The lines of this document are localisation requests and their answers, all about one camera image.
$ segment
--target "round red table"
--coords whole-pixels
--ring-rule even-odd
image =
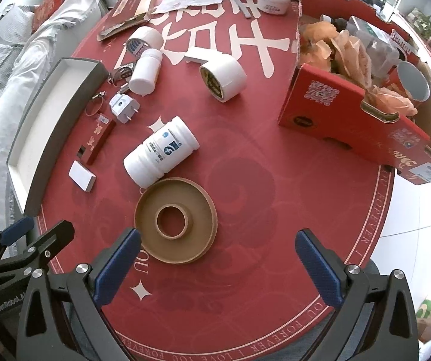
[[[364,265],[386,217],[392,173],[277,124],[295,67],[297,9],[277,17],[243,1],[254,19],[224,0],[152,20],[166,40],[155,92],[135,96],[140,112],[117,124],[89,167],[97,176],[90,193],[68,176],[93,123],[80,116],[38,216],[42,232],[61,219],[75,227],[73,242],[52,260],[55,272],[91,262],[134,224],[140,191],[124,157],[151,134],[148,126],[159,116],[167,122],[178,115],[188,125],[200,149],[167,176],[191,179],[212,197],[219,219],[215,242],[201,259],[180,266],[141,251],[104,307],[125,345],[148,359],[253,359],[287,345],[329,312],[295,253],[296,232],[310,228],[346,262]],[[131,61],[122,51],[133,30],[97,42],[101,25],[74,57],[102,60],[108,70]],[[190,45],[212,45],[237,57],[248,87],[227,103],[217,101],[199,65],[181,61]],[[108,99],[117,90],[108,83],[101,89]]]

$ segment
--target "white tape roll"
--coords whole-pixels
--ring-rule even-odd
[[[247,85],[247,75],[237,60],[229,54],[221,54],[200,67],[205,85],[217,100],[226,102]]]
[[[130,54],[139,56],[147,49],[160,50],[163,46],[163,37],[155,28],[142,26],[128,38],[125,48]]]

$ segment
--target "white power plug adapter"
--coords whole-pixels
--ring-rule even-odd
[[[128,95],[116,94],[110,101],[112,114],[123,124],[131,120],[140,108],[140,104]]]

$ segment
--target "white star pattern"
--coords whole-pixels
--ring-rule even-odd
[[[137,293],[138,297],[140,298],[140,301],[142,301],[145,296],[151,295],[151,293],[147,289],[145,289],[144,284],[142,284],[142,280],[140,280],[140,282],[135,288],[130,289]]]

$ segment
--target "box label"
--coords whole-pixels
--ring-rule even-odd
[[[417,55],[416,49],[412,47],[409,43],[407,43],[398,33],[396,30],[391,31],[391,39],[394,41],[396,46],[398,46],[399,49],[402,49],[402,51],[405,53],[405,55],[409,55],[413,53],[414,55]]]
[[[413,173],[417,177],[420,177],[426,182],[431,182],[431,163],[427,162],[422,165],[418,165],[409,170],[409,172]]]
[[[155,162],[160,163],[182,146],[182,142],[170,129],[156,131],[150,141],[147,140],[147,148]]]

